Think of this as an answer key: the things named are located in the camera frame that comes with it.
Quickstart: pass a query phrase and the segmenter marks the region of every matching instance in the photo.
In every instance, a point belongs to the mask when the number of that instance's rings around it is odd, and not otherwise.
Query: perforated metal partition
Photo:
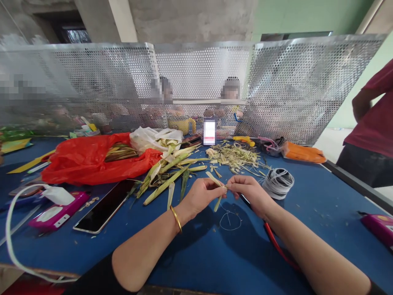
[[[169,126],[192,134],[209,117],[222,138],[312,145],[385,37],[3,48],[0,125],[66,134],[85,116],[104,133]]]

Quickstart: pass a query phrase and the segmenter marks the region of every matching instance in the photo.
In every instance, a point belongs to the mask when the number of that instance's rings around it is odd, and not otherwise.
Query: blue table
[[[60,141],[33,140],[34,146],[5,156],[5,166],[0,167],[1,203],[9,200],[8,192],[18,186],[21,178],[20,174],[5,173],[54,149]],[[203,153],[201,149],[201,154],[195,157],[203,157]],[[281,205],[385,292],[392,294],[393,255],[360,223],[357,214],[357,211],[384,212],[320,165],[271,157],[267,157],[267,161],[274,168],[287,169],[295,178],[293,188]],[[226,166],[220,167],[219,172],[224,183],[232,176]],[[198,177],[205,177],[205,172],[198,172]],[[103,197],[113,185],[92,187],[92,197]],[[181,180],[178,180],[173,204],[179,202],[180,186]],[[133,199],[129,199],[95,238],[72,230],[87,209],[77,212],[57,232],[42,237],[24,225],[13,235],[15,253],[26,266],[44,272],[81,275],[164,212],[167,193],[144,207],[142,203],[149,194],[150,191],[137,200],[131,210]],[[183,235],[173,240],[148,284],[223,294],[310,293],[303,276],[296,273],[269,242],[262,220],[241,200],[235,201],[231,194],[222,206],[238,214],[241,227],[234,231],[220,228],[219,222],[226,211],[220,207],[213,213],[214,203],[210,204],[183,228]],[[16,210],[13,224],[30,209]],[[0,214],[2,232],[5,216],[6,213]],[[0,263],[11,263],[6,245],[0,247]]]

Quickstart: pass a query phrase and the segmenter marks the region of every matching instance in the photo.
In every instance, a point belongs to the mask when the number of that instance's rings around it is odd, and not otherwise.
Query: yellow cup
[[[168,125],[171,129],[177,129],[183,131],[183,135],[187,135],[190,132],[190,122],[192,124],[192,133],[195,134],[197,130],[197,125],[195,120],[192,118],[173,120],[171,118],[168,119]]]

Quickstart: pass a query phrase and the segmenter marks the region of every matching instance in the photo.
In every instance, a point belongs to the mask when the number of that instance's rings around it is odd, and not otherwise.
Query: green wall
[[[373,59],[367,65],[355,86],[344,100],[343,104],[329,122],[328,128],[353,128],[356,125],[352,111],[352,99],[371,77],[382,69],[391,59],[393,59],[393,32],[389,34],[382,46],[379,48]]]
[[[254,16],[253,41],[262,34],[325,32],[354,34],[373,0],[259,0]],[[327,127],[353,128],[352,99],[388,61],[393,59],[393,32],[360,76]]]
[[[272,33],[354,34],[372,3],[373,0],[259,0],[253,41]]]

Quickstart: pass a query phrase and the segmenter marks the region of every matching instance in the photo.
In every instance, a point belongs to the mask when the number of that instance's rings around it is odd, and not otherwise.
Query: white plastic bag
[[[176,140],[178,143],[181,143],[183,140],[183,132],[181,130],[169,128],[158,132],[154,129],[151,129],[150,127],[139,127],[134,132],[130,133],[131,144],[133,148],[138,151],[139,155],[143,154],[148,148],[152,148],[162,152],[168,151],[167,147],[163,147],[158,143],[161,138],[172,139]]]

